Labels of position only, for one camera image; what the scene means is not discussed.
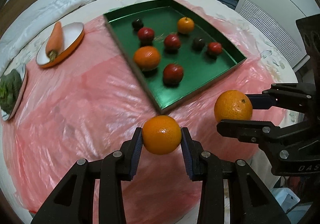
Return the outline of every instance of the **plastic sheet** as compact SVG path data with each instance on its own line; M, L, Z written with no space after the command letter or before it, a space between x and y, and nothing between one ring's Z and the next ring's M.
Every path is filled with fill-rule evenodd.
M170 113L204 149L224 160L247 160L255 144L240 143L216 132L213 106L229 89L260 93L273 82L260 64L254 38L230 22L206 16L199 7L178 0L204 16L233 41L248 59L233 74ZM27 87L17 114L3 125L4 158L23 206L36 212L79 158L104 158L131 139L136 127L156 115L148 97L104 27L100 16L85 25L86 35L73 55L42 70L27 65ZM284 111L254 111L253 119L278 125ZM156 156L142 150L137 175L123 182L128 224L174 223L198 202L201 183L186 175L181 149ZM98 194L94 223L98 223Z

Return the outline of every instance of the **bed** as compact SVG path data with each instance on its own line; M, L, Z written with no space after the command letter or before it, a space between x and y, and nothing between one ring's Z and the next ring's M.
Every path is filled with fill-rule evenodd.
M21 63L28 63L32 60L40 46L50 35L53 24L60 20L63 25L79 21L87 23L96 17L116 8L124 7L134 3L140 3L150 0L71 0L66 4L57 5L61 0L39 0L30 6L20 15L16 21L9 27L6 34L0 41L0 73L8 73ZM277 48L251 23L241 15L229 9L216 0L182 0L192 7L200 7L203 12L211 17L221 21L228 21L236 28L249 33L255 39L256 49L259 53L260 61L269 71L275 82L297 82L295 74L286 59L280 54ZM288 126L296 123L298 113L286 111L280 126ZM2 138L2 125L0 124L0 137ZM4 192L10 205L24 223L30 223L32 220L28 210L21 207L21 202L17 199L16 189L12 178L7 170L8 162L3 156L2 142L0 142L0 187ZM256 171L259 177L264 181L268 188L272 188L278 177L272 176L271 166L263 152L258 151L250 160L251 167ZM225 193L226 199L226 223L228 222L228 193ZM198 204L188 212L179 222L179 224L196 223Z

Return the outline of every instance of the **orange-rimmed plate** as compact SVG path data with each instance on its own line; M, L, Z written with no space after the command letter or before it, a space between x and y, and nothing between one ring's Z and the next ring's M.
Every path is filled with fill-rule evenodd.
M59 52L57 58L50 62L50 59L45 53L45 47L49 38L40 47L37 56L36 63L41 68L48 68L55 66L56 64L62 62L66 59L80 44L84 37L84 24L81 22L73 22L62 27L63 31L63 46Z

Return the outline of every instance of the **green box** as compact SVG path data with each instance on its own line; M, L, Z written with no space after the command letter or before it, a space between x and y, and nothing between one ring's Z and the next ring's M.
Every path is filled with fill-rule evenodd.
M160 114L208 88L214 82L233 72L246 57L221 32L206 20L174 0L154 0L137 3L104 14L106 25L121 49L133 73L152 100ZM164 51L163 41L168 34L177 32L177 21L189 17L195 28L189 35L179 35L181 47L177 54ZM153 46L161 53L161 62L156 72L142 73L133 62L133 55L140 47L132 21L142 19L145 27L155 31ZM206 43L219 42L223 53L216 60L206 54L206 46L201 52L191 48L195 37L202 37ZM163 84L163 69L169 63L178 63L184 69L184 77L176 87Z

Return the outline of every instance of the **orange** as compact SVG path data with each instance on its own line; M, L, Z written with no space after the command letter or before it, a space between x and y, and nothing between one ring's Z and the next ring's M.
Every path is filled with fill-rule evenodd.
M142 71L151 71L159 65L161 55L155 47L146 46L134 53L133 60Z
M178 32L181 34L189 34L195 28L195 23L192 19L184 17L179 19L178 23Z
M142 128L144 147L152 154L165 155L174 151L181 142L181 130L171 117L162 115L149 119Z
M222 119L250 120L252 104L242 92L226 91L218 97L214 105L214 116L217 122Z

